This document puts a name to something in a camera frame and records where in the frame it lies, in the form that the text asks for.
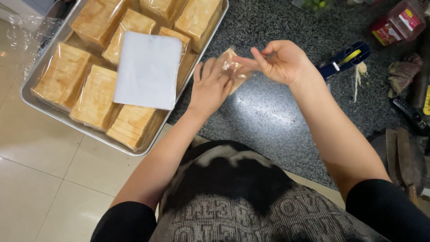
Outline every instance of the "wooden handle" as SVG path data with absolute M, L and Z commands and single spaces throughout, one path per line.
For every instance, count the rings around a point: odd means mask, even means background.
M 415 184 L 412 184 L 408 187 L 409 191 L 409 200 L 415 204 L 415 206 L 418 206 L 418 197 L 417 197 L 417 187 Z

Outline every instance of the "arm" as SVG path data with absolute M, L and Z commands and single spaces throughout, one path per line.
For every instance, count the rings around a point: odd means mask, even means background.
M 227 58 L 228 55 L 219 59 L 210 58 L 204 67 L 203 63 L 196 66 L 187 111 L 136 167 L 111 207 L 133 201 L 143 203 L 155 211 L 194 136 L 231 91 L 232 81 L 227 75 L 221 75 L 221 68 Z
M 363 180 L 390 181 L 376 151 L 337 105 L 323 77 L 298 46 L 277 40 L 261 53 L 256 48 L 251 52 L 254 60 L 234 57 L 233 61 L 244 65 L 243 71 L 262 71 L 267 77 L 289 85 L 344 200 L 352 187 Z

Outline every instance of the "hand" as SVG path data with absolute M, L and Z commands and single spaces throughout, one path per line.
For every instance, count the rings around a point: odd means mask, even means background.
M 289 40 L 271 41 L 261 53 L 252 47 L 251 53 L 254 60 L 239 56 L 232 58 L 234 62 L 243 65 L 238 74 L 261 71 L 274 81 L 291 85 L 302 79 L 309 68 L 315 69 L 305 52 Z
M 199 117 L 208 119 L 224 102 L 231 91 L 233 80 L 230 80 L 229 71 L 222 71 L 224 62 L 229 57 L 224 54 L 218 59 L 212 57 L 200 62 L 194 70 L 194 84 L 191 101 L 187 111 L 194 112 Z

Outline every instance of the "cloth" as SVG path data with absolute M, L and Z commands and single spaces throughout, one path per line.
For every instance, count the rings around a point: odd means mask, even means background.
M 430 220 L 391 183 L 355 185 L 343 211 L 232 141 L 187 151 L 159 206 L 158 223 L 141 203 L 110 208 L 91 241 L 430 241 Z

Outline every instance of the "person's left hand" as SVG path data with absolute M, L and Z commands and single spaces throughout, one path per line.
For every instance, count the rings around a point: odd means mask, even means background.
M 218 59 L 212 57 L 204 66 L 203 62 L 200 62 L 194 70 L 193 90 L 187 111 L 204 118 L 205 121 L 218 110 L 233 86 L 233 80 L 230 80 L 228 74 L 230 72 L 222 70 L 228 57 L 228 53 Z

